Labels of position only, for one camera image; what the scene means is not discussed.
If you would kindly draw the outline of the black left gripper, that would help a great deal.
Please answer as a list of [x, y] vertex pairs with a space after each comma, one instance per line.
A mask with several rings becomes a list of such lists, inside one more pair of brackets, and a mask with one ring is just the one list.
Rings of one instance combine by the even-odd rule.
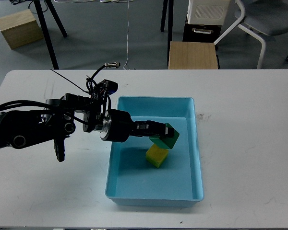
[[133, 121], [128, 112], [110, 109], [104, 119], [104, 129], [100, 132], [103, 141], [125, 142], [134, 137], [174, 137], [174, 128], [168, 123]]

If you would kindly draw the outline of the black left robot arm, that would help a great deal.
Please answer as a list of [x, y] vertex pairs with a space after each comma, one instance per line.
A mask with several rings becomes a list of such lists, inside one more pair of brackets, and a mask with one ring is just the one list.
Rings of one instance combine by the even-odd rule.
[[[128, 112], [111, 108], [110, 96], [118, 90], [111, 80], [96, 82], [87, 77], [86, 96], [66, 93], [45, 103], [16, 100], [0, 105], [0, 149], [23, 149], [53, 140], [58, 161], [65, 159], [64, 141], [83, 125], [84, 132], [97, 131], [103, 141], [125, 142], [128, 137], [149, 137], [158, 147], [174, 147], [179, 133], [168, 123], [133, 121]], [[78, 119], [75, 114], [84, 116]]]

